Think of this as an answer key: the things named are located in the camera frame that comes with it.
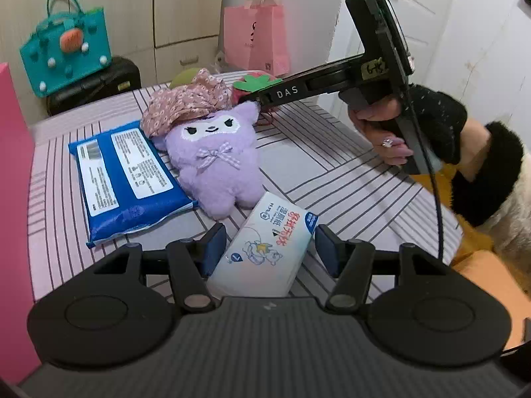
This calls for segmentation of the right hand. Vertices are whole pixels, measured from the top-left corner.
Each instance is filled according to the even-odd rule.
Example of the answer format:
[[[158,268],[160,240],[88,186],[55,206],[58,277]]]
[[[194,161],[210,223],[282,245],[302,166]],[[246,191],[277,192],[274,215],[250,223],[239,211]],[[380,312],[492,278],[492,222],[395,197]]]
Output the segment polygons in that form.
[[[373,150],[389,166],[403,166],[414,152],[405,140],[381,127],[381,122],[396,119],[401,114],[400,102],[392,97],[370,105],[364,110],[348,109],[349,119],[372,144]]]

